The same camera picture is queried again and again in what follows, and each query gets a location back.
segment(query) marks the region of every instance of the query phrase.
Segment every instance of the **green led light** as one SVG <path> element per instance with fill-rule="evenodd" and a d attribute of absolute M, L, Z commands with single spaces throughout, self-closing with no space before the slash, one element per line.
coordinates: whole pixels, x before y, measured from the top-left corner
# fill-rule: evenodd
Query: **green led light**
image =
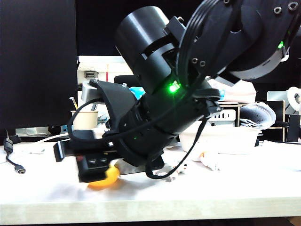
<path fill-rule="evenodd" d="M 278 48 L 282 48 L 284 46 L 284 42 L 280 42 L 280 44 L 278 45 Z"/>
<path fill-rule="evenodd" d="M 174 81 L 170 86 L 169 86 L 169 91 L 171 93 L 175 93 L 178 89 L 180 88 L 180 85 L 178 84 L 177 81 Z"/>

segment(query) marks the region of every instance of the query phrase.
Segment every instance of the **black chair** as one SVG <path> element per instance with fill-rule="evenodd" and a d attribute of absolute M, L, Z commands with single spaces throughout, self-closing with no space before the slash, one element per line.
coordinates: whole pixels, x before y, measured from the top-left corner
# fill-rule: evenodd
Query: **black chair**
<path fill-rule="evenodd" d="M 137 80 L 137 78 L 132 75 L 118 75 L 114 78 L 114 83 L 118 83 L 118 84 L 123 84 L 126 83 L 128 87 L 140 87 L 141 84 L 139 83 L 139 81 Z"/>

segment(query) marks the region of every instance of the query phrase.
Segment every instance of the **blue object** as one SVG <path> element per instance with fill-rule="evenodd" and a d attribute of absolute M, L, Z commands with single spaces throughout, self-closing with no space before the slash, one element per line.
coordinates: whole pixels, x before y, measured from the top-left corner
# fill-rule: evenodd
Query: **blue object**
<path fill-rule="evenodd" d="M 220 95 L 221 95 L 220 100 L 224 100 L 225 94 L 226 94 L 226 91 L 224 89 L 220 89 Z"/>
<path fill-rule="evenodd" d="M 139 100 L 145 93 L 144 89 L 142 87 L 131 87 L 130 91 L 135 95 L 137 100 Z"/>
<path fill-rule="evenodd" d="M 67 125 L 63 126 L 63 132 L 67 132 Z"/>

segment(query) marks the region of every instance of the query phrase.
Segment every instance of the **black cylindrical motor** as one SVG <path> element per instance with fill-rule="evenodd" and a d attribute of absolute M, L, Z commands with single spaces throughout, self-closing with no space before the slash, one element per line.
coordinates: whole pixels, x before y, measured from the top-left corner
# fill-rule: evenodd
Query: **black cylindrical motor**
<path fill-rule="evenodd" d="M 161 9 L 147 6 L 129 14 L 115 34 L 116 48 L 148 93 L 170 75 L 163 54 L 174 49 L 164 28 L 169 22 Z"/>

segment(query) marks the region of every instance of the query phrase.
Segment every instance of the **screw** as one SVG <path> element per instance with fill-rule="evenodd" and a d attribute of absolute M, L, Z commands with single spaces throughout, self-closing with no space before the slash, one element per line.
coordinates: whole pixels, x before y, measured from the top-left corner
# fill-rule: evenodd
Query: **screw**
<path fill-rule="evenodd" d="M 88 162 L 91 163 L 91 164 L 96 164 L 97 160 L 96 159 L 89 159 Z"/>
<path fill-rule="evenodd" d="M 198 59 L 197 58 L 192 58 L 191 62 L 195 65 L 198 62 Z"/>
<path fill-rule="evenodd" d="M 184 22 L 183 17 L 179 16 L 179 17 L 178 17 L 178 21 L 179 21 L 180 23 L 183 23 L 183 22 Z"/>
<path fill-rule="evenodd" d="M 292 1 L 288 4 L 288 10 L 295 11 L 299 6 L 299 3 L 296 1 Z"/>
<path fill-rule="evenodd" d="M 205 66 L 206 66 L 206 61 L 202 60 L 202 61 L 199 63 L 199 65 L 200 65 L 201 67 L 205 67 Z"/>
<path fill-rule="evenodd" d="M 103 162 L 103 163 L 106 163 L 107 159 L 106 158 L 101 158 L 100 161 Z"/>
<path fill-rule="evenodd" d="M 282 12 L 282 8 L 281 7 L 275 7 L 274 8 L 274 13 L 276 14 L 276 15 L 278 15 L 278 14 L 280 14 Z"/>

